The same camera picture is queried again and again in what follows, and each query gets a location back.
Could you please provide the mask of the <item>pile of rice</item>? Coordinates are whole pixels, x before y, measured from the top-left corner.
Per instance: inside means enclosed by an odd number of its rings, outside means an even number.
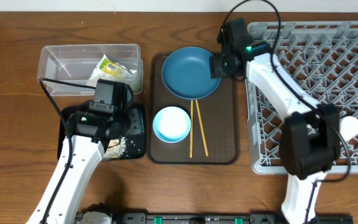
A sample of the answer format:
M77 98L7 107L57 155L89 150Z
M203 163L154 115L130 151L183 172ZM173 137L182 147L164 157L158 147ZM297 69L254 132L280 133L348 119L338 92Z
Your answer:
M108 144L103 160L110 161L116 159L128 159L130 154L136 152L133 140L128 140L125 136L120 139L111 140Z

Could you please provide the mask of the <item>light blue bowl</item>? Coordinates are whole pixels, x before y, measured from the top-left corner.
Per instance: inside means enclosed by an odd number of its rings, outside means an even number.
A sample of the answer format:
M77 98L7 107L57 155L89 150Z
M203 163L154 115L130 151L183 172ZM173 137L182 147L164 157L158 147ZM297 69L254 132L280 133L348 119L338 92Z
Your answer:
M168 106L155 115L152 128L159 140L177 143L189 135L191 119L185 110L176 106Z

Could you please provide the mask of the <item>yellow green snack wrapper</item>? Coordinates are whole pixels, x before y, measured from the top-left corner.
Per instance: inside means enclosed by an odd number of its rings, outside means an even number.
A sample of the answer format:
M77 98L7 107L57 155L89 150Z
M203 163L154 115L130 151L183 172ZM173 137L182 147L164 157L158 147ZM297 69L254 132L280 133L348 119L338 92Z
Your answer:
M125 66L112 62L108 58L102 59L98 68L104 73L119 79L133 80L135 78L135 75Z

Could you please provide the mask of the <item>white napkin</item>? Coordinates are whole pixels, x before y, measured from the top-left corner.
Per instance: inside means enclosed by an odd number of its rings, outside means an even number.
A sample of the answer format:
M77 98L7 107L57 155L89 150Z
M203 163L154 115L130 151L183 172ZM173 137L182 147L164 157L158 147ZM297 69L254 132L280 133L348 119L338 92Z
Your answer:
M122 82L122 83L126 83L128 85L130 85L133 89L139 89L141 84L142 84L142 79L139 76L139 74L137 73L136 70L130 70L134 75L135 78L133 80L126 80L126 79L119 79L113 76L108 75L107 73L104 73L103 71L101 71L98 68L98 65L100 65L101 60L98 62L98 64L96 65L96 68L93 70L91 76L89 77L89 80L99 80L99 79L103 79L103 80L111 80L111 81L115 81L115 82Z

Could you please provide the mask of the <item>white cup green inside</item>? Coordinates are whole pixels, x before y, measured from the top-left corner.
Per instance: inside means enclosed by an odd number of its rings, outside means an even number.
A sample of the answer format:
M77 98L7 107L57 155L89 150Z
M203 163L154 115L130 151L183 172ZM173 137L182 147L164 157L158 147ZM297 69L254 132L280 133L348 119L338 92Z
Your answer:
M350 141L358 135L358 119L345 116L339 120L339 131L345 141Z

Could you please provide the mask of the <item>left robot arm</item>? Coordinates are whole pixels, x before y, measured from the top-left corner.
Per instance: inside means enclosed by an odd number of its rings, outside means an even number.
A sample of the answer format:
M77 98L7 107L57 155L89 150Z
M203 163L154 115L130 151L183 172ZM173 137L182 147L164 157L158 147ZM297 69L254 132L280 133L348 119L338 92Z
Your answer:
M128 109L89 102L62 123L66 136L57 166L27 223L73 223L86 186L113 140L131 126Z

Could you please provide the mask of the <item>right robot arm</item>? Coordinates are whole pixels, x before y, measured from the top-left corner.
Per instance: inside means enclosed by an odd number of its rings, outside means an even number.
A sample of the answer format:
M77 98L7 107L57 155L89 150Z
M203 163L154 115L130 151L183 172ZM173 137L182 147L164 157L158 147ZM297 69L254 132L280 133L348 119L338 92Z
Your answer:
M281 206L285 221L316 222L318 190L346 143L339 132L339 110L307 94L283 68L275 46L254 41L243 19L224 22L216 39L222 52L209 59L211 77L253 83L283 122L279 154L288 172Z

